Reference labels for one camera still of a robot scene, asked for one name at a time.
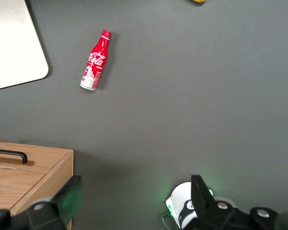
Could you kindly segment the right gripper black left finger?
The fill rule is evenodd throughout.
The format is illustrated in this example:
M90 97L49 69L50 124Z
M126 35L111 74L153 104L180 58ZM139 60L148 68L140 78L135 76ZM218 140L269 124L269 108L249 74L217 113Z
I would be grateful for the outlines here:
M49 200L35 202L26 211L30 230L65 230L83 202L80 175L72 176Z

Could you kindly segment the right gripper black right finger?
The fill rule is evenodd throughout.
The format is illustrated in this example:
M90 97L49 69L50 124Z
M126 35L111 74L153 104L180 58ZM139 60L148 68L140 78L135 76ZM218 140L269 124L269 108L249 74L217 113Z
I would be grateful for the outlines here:
M188 230L232 230L235 208L227 201L215 200L200 175L191 176L191 200L197 217Z

